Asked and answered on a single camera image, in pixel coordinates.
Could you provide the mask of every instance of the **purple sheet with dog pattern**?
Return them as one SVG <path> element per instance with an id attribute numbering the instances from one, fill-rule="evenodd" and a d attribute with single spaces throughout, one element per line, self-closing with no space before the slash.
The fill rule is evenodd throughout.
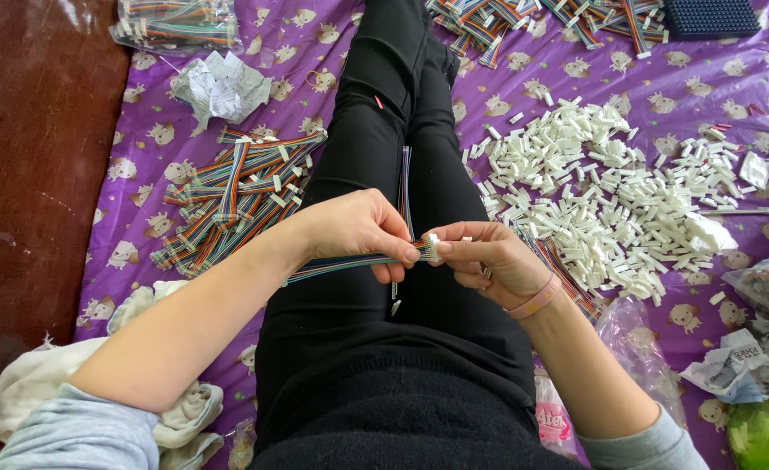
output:
<path id="1" fill-rule="evenodd" d="M 536 88 L 546 88 L 554 99 L 580 95 L 583 103 L 615 105 L 639 127 L 633 145 L 646 155 L 671 154 L 678 141 L 698 138 L 706 124 L 725 122 L 733 125 L 728 140 L 769 156 L 769 0 L 754 0 L 754 5 L 764 27 L 755 37 L 661 44 L 643 60 L 633 59 L 628 38 L 606 32 L 597 33 L 606 47 L 588 51 L 573 34 L 562 34 L 557 18 L 542 10 L 529 31 L 507 34 L 497 70 L 478 65 L 477 51 L 462 59 L 452 91 L 461 146 L 482 141 L 489 124 L 504 134 L 543 114 L 546 105 L 533 97 Z M 326 127 L 336 80 L 363 11 L 362 3 L 346 0 L 238 1 L 247 46 L 241 58 L 274 78 L 268 104 L 235 127 L 281 139 Z M 435 33 L 447 43 L 454 38 L 437 26 Z M 105 336 L 108 318 L 133 289 L 179 279 L 175 270 L 162 272 L 149 260 L 150 252 L 160 249 L 160 237 L 183 223 L 177 208 L 162 203 L 161 196 L 167 184 L 182 184 L 191 167 L 212 163 L 225 148 L 217 144 L 224 122 L 212 119 L 206 131 L 196 133 L 190 106 L 171 96 L 174 67 L 189 60 L 133 55 L 97 202 L 76 340 Z M 751 115 L 751 104 L 765 114 Z M 519 111 L 525 119 L 509 124 Z M 475 181 L 490 171 L 485 158 L 468 162 Z M 769 206 L 769 186 L 742 203 L 743 208 L 764 206 Z M 644 333 L 658 338 L 674 370 L 703 359 L 721 336 L 753 314 L 720 277 L 769 255 L 769 217 L 726 217 L 723 223 L 739 251 L 716 258 L 712 269 L 664 274 L 669 293 L 662 306 L 648 302 L 651 325 Z M 721 291 L 728 297 L 711 305 L 709 297 Z M 225 392 L 223 414 L 208 431 L 224 434 L 256 415 L 256 377 L 248 365 L 261 323 L 262 312 L 202 374 L 201 379 Z M 733 468 L 725 406 L 685 380 L 678 390 L 692 439 L 709 467 Z M 223 447 L 206 467 L 225 467 L 229 449 Z"/>

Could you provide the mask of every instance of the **brown wooden surface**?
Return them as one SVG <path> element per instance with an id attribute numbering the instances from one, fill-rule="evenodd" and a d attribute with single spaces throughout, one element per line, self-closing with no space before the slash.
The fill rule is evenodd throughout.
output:
<path id="1" fill-rule="evenodd" d="M 0 372 L 70 340 L 129 53 L 113 1 L 0 0 Z"/>

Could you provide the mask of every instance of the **leg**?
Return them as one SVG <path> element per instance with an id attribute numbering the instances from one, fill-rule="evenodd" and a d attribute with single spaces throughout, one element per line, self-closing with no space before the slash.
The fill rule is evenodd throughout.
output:
<path id="1" fill-rule="evenodd" d="M 420 99 L 408 134 L 413 147 L 409 178 L 411 218 L 417 236 L 463 220 L 485 221 L 478 191 L 461 163 L 454 132 L 445 47 L 429 37 Z M 418 263 L 399 286 L 402 304 L 395 321 L 466 339 L 487 349 L 493 372 L 523 388 L 535 400 L 529 338 L 489 299 L 454 281 L 447 266 Z"/>
<path id="2" fill-rule="evenodd" d="M 304 207 L 371 187 L 396 203 L 401 149 L 419 89 L 429 23 L 420 0 L 368 0 Z M 255 361 L 257 429 L 291 376 L 382 331 L 396 330 L 385 322 L 389 293 L 389 285 L 361 267 L 292 283 L 268 301 Z"/>

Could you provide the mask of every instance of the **person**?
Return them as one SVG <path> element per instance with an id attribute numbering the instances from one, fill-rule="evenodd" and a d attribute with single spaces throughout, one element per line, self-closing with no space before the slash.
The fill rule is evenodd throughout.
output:
<path id="1" fill-rule="evenodd" d="M 156 414 L 265 301 L 250 468 L 583 468 L 539 443 L 533 347 L 594 467 L 706 468 L 567 294 L 538 296 L 552 273 L 486 220 L 454 132 L 457 59 L 430 24 L 420 0 L 367 0 L 301 210 L 108 339 L 0 470 L 157 468 Z M 414 229 L 442 262 L 417 261 L 394 207 L 406 144 Z M 367 252 L 395 262 L 281 288 L 311 259 Z"/>

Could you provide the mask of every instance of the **green plastic bag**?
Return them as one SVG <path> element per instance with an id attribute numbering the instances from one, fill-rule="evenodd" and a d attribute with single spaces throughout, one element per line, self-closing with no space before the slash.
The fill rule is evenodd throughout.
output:
<path id="1" fill-rule="evenodd" d="M 769 470 L 769 400 L 730 406 L 727 437 L 739 470 Z"/>

